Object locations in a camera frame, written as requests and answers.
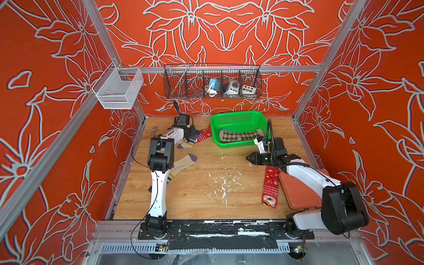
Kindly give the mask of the cream striped sock purple toe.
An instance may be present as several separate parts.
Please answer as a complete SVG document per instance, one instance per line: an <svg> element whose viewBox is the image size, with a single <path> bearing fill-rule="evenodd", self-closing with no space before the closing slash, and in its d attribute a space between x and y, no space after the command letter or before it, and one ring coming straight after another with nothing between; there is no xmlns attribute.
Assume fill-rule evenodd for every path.
<svg viewBox="0 0 424 265"><path fill-rule="evenodd" d="M167 184L169 184L178 173L188 168L189 166L195 164L197 162L197 159L198 158L196 157L196 155L189 153L180 160L175 161L174 167L170 170L170 173L168 175Z"/></svg>

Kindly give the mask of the brown argyle sock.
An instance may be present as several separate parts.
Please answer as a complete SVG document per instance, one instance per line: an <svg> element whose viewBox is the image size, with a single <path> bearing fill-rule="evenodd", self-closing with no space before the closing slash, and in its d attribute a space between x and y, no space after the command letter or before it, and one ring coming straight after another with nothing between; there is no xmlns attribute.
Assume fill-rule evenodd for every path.
<svg viewBox="0 0 424 265"><path fill-rule="evenodd" d="M261 129L248 132L233 132L229 130L219 131L219 139L221 142L240 142L240 141L250 141L257 138L264 137L264 133Z"/></svg>

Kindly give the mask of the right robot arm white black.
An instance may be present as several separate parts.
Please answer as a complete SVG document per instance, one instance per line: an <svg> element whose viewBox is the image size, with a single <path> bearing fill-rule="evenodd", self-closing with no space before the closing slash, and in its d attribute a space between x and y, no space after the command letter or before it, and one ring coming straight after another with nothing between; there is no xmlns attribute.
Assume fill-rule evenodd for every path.
<svg viewBox="0 0 424 265"><path fill-rule="evenodd" d="M308 230L327 230L341 235L369 224L368 213L356 184L333 179L305 163L298 155L289 154L281 138L259 136L254 143L258 151L248 155L247 161L282 170L321 198L318 210L287 215L284 230L288 237L298 238Z"/></svg>

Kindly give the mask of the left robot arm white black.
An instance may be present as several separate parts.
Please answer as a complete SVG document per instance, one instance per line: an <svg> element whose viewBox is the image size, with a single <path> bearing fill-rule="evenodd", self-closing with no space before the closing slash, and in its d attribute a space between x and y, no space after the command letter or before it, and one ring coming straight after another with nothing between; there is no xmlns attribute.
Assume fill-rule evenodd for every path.
<svg viewBox="0 0 424 265"><path fill-rule="evenodd" d="M180 114L168 131L150 140L148 167L151 171L152 189L145 227L152 237L163 238L167 234L166 189L170 171L174 168L175 143L196 135L192 117Z"/></svg>

